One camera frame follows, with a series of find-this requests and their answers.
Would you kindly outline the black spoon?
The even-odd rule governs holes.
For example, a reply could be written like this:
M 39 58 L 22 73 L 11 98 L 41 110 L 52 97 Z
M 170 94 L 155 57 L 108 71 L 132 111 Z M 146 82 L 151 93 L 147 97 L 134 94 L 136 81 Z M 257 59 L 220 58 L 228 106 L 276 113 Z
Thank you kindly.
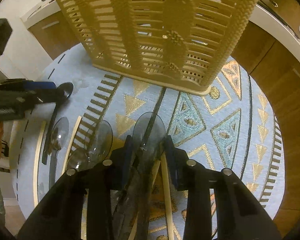
M 74 85 L 71 82 L 65 82 L 60 84 L 57 87 L 57 92 L 58 92 L 58 98 L 56 101 L 55 109 L 53 110 L 49 126 L 47 129 L 47 134 L 44 142 L 44 148 L 43 148 L 43 154 L 42 154 L 42 163 L 44 165 L 47 164 L 47 156 L 49 153 L 49 144 L 50 144 L 50 137 L 51 137 L 51 131 L 53 128 L 53 125 L 55 123 L 55 119 L 58 113 L 59 108 L 62 106 L 63 103 L 70 98 L 71 94 L 73 93 L 74 90 Z

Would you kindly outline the clear spoon with grey handle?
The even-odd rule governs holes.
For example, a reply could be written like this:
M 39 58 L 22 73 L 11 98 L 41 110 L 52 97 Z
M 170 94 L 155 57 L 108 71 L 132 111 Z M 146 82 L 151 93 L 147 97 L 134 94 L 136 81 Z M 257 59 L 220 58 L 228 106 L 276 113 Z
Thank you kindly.
M 147 239 L 153 167 L 162 155 L 166 130 L 162 119 L 146 112 L 137 120 L 133 130 L 133 162 L 124 190 L 117 194 L 113 213 L 115 239 L 129 239 L 136 225 L 135 239 Z

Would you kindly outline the clear plastic spoon middle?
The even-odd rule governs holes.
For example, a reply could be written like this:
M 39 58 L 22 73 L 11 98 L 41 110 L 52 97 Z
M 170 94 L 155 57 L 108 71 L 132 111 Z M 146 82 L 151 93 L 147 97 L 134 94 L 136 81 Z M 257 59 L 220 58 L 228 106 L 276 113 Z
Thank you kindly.
M 113 130 L 106 120 L 93 124 L 87 146 L 76 149 L 68 159 L 66 170 L 74 168 L 84 171 L 102 162 L 110 152 L 113 143 Z

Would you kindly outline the clear plastic spoon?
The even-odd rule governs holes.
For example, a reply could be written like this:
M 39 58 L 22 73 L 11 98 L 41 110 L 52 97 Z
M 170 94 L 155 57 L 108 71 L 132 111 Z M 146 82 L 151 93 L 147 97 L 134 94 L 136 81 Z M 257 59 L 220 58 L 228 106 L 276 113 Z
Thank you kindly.
M 106 120 L 93 124 L 87 146 L 76 149 L 68 159 L 66 170 L 74 168 L 84 171 L 102 162 L 110 152 L 113 143 L 113 130 Z
M 68 134 L 69 120 L 64 116 L 57 121 L 51 133 L 50 142 L 52 151 L 49 169 L 49 189 L 53 187 L 56 181 L 57 153 L 65 145 Z

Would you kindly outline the wooden chopstick far left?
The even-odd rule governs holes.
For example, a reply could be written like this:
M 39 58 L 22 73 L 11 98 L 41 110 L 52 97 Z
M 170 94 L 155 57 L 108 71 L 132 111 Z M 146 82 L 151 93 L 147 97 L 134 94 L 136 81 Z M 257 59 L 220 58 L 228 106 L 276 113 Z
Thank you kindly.
M 39 170 L 39 159 L 40 153 L 42 149 L 43 136 L 45 133 L 46 121 L 42 121 L 40 126 L 40 131 L 38 135 L 38 140 L 36 144 L 36 151 L 34 155 L 34 163 L 33 163 L 33 202 L 34 207 L 38 205 L 38 170 Z

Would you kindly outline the wooden chopstick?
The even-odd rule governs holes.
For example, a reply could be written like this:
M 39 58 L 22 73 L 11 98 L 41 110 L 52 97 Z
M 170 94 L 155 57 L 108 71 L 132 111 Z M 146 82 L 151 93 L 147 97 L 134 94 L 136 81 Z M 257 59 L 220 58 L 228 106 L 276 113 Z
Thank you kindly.
M 164 189 L 168 239 L 174 240 L 171 194 L 170 194 L 170 185 L 169 185 L 169 177 L 168 177 L 168 166 L 167 166 L 165 153 L 163 153 L 161 156 L 161 174 L 162 174 L 162 183 Z
M 34 155 L 34 163 L 33 163 L 33 202 L 34 207 L 38 205 L 38 170 L 39 170 L 39 159 L 40 153 L 42 149 L 43 136 L 45 133 L 46 121 L 42 121 L 40 126 L 40 131 L 38 135 L 38 140 L 36 144 L 36 151 Z
M 81 120 L 82 120 L 82 116 L 79 115 L 77 120 L 76 120 L 76 123 L 74 125 L 74 128 L 72 130 L 72 134 L 71 134 L 71 137 L 70 137 L 68 148 L 67 148 L 67 151 L 66 151 L 66 154 L 65 154 L 65 159 L 64 159 L 63 168 L 62 168 L 62 174 L 66 171 L 66 165 L 68 163 L 68 158 L 69 158 L 69 155 L 70 155 L 72 144 L 74 142 L 74 138 L 75 138 L 75 135 L 76 135 L 76 132 L 78 130 L 78 127 L 79 127 L 79 124 L 80 124 Z

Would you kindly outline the clear plastic spoon left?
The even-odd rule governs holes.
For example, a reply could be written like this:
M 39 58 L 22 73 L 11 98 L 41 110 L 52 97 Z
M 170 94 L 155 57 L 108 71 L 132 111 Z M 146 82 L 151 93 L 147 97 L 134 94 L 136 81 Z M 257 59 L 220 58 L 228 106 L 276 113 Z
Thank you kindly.
M 68 134 L 69 120 L 64 116 L 57 121 L 51 133 L 50 142 L 52 151 L 49 169 L 49 189 L 53 187 L 56 181 L 57 153 L 65 145 Z

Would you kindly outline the wooden chopstick middle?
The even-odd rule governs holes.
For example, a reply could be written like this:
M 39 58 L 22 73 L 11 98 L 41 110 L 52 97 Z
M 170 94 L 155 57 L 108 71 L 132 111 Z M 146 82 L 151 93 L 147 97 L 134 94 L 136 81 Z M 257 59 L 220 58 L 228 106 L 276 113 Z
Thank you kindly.
M 77 120 L 76 120 L 76 123 L 74 125 L 74 128 L 72 130 L 72 134 L 71 134 L 71 137 L 70 137 L 68 148 L 67 148 L 67 151 L 66 151 L 66 154 L 65 154 L 65 159 L 64 159 L 63 168 L 62 168 L 62 174 L 66 171 L 66 165 L 68 163 L 68 158 L 69 158 L 69 155 L 70 155 L 72 144 L 74 142 L 74 138 L 75 138 L 75 135 L 76 135 L 76 132 L 78 130 L 78 127 L 79 127 L 79 124 L 80 124 L 81 120 L 82 120 L 82 116 L 79 115 Z

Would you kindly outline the wooden chopstick right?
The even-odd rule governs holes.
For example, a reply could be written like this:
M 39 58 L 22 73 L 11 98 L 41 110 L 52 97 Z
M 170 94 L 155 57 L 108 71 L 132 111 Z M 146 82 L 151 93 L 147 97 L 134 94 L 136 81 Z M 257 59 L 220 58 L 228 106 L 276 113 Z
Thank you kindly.
M 167 166 L 165 153 L 163 153 L 161 156 L 161 174 L 162 174 L 162 183 L 164 189 L 168 239 L 174 240 L 171 194 L 170 194 L 170 185 L 169 185 L 169 177 L 168 177 L 168 166 Z

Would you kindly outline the light blue patterned placemat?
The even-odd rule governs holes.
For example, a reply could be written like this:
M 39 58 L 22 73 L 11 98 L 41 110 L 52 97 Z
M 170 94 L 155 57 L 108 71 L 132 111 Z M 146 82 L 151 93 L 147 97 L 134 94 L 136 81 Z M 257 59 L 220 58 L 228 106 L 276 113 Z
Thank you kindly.
M 188 190 L 177 191 L 168 171 L 174 239 L 280 239 L 263 198 L 270 192 L 266 173 L 271 150 L 281 145 L 280 131 L 267 98 L 236 61 L 223 66 L 206 96 L 195 96 L 97 69 L 78 44 L 55 59 L 39 81 L 57 87 L 73 83 L 73 93 L 54 123 L 67 117 L 69 134 L 57 153 L 56 181 L 49 189 L 51 142 L 46 165 L 42 154 L 56 103 L 38 106 L 16 131 L 12 173 L 26 217 L 19 239 L 115 239 L 113 213 L 117 194 L 125 188 L 110 189 L 110 156 L 124 146 L 128 135 L 133 136 L 137 120 L 146 112 L 162 119 L 165 138 L 170 135 L 189 158 Z M 70 155 L 87 146 L 93 124 L 101 120 L 111 125 L 113 143 L 107 157 L 93 168 L 70 168 L 62 174 L 79 115 Z M 33 163 L 42 121 L 46 128 L 39 159 L 39 202 L 34 207 Z M 161 156 L 153 167 L 147 239 L 168 239 Z

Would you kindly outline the beige plastic utensil basket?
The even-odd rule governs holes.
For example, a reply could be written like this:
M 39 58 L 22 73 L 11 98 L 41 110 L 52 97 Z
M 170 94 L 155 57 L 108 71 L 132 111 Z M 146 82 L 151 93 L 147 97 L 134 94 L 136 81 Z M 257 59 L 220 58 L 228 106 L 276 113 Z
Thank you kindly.
M 258 0 L 56 0 L 96 68 L 204 96 Z

